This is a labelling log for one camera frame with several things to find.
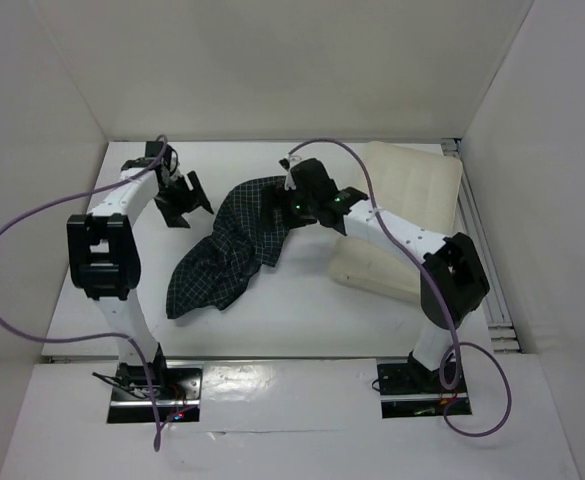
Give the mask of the cream white pillow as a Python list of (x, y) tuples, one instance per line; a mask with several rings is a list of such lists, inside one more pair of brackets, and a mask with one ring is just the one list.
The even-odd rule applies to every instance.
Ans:
[[(380, 207), (427, 230), (453, 233), (463, 172), (459, 159), (375, 141), (365, 146), (362, 160)], [(363, 240), (339, 238), (328, 273), (349, 287), (420, 300), (418, 271)]]

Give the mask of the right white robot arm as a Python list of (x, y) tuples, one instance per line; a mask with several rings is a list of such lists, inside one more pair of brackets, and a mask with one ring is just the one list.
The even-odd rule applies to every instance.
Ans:
[(450, 357), (458, 358), (458, 329), (490, 291), (487, 275), (473, 240), (464, 233), (446, 236), (429, 231), (382, 209), (374, 188), (340, 189), (323, 163), (290, 155), (280, 160), (286, 172), (282, 186), (264, 196), (268, 222), (280, 209), (290, 228), (319, 224), (344, 237), (365, 241), (419, 272), (420, 306), (427, 318), (408, 361), (408, 379), (420, 392), (438, 384), (454, 389), (461, 379), (445, 373)]

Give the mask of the dark checkered pillowcase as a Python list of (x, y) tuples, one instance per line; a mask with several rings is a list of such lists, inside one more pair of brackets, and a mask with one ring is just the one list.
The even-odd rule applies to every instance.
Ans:
[(262, 193), (281, 187), (282, 176), (256, 178), (234, 187), (221, 203), (212, 231), (176, 265), (166, 293), (165, 313), (175, 320), (212, 306), (227, 309), (262, 266), (274, 268), (290, 229), (275, 213), (274, 228), (261, 224)]

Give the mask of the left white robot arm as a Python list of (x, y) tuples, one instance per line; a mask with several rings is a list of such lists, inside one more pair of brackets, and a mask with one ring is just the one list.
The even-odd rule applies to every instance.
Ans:
[(120, 335), (114, 384), (156, 399), (168, 390), (170, 376), (138, 298), (142, 267), (133, 226), (150, 203), (177, 229), (190, 227), (186, 213), (214, 210), (197, 174), (181, 173), (178, 153), (163, 135), (146, 144), (143, 156), (124, 162), (115, 184), (97, 191), (105, 198), (66, 223), (71, 280)]

